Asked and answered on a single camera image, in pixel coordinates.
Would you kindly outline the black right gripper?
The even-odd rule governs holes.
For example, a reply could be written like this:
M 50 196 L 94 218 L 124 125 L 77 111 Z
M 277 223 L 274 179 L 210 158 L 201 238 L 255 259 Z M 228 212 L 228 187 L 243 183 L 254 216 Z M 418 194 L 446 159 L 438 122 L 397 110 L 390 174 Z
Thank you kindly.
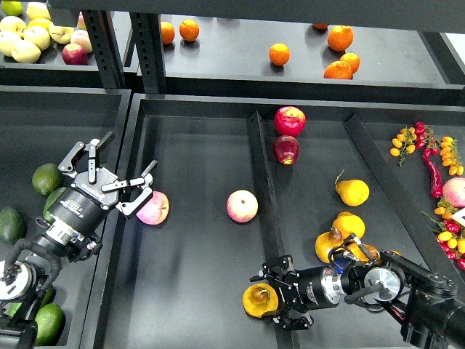
M 271 315 L 271 319 L 286 331 L 308 330 L 314 319 L 309 312 L 334 308 L 338 294 L 333 289 L 333 271 L 329 267 L 294 270 L 290 254 L 274 257 L 262 264 L 262 269 L 252 276 L 250 282 L 267 281 L 275 287 L 283 310 Z

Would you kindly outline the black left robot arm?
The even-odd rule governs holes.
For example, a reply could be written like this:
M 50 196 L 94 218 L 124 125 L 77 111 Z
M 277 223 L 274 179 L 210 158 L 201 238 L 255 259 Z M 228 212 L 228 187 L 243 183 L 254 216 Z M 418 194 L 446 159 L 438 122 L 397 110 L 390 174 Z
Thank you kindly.
M 62 259 L 88 260 L 100 253 L 102 239 L 97 227 L 117 209 L 133 217 L 153 197 L 151 161 L 142 174 L 121 180 L 100 165 L 100 151 L 115 135 L 88 143 L 78 141 L 58 165 L 71 184 L 50 206 L 53 221 L 37 218 L 43 228 L 33 240 L 18 240 L 1 261 L 1 303 L 18 302 L 13 316 L 1 315 L 1 342 L 8 348 L 33 348 L 38 325 L 35 317 L 47 291 L 62 270 Z

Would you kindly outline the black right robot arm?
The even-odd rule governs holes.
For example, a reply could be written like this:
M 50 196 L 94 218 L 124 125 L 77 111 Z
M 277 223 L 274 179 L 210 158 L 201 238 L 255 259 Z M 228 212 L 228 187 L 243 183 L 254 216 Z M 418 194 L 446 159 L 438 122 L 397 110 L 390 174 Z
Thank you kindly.
M 335 238 L 325 266 L 297 270 L 291 255 L 263 263 L 257 275 L 260 303 L 271 300 L 262 316 L 285 331 L 307 330 L 311 312 L 335 308 L 340 302 L 372 313 L 387 312 L 400 325 L 403 341 L 417 348 L 463 348 L 464 303 L 448 278 L 392 250 L 378 251 L 354 233 Z

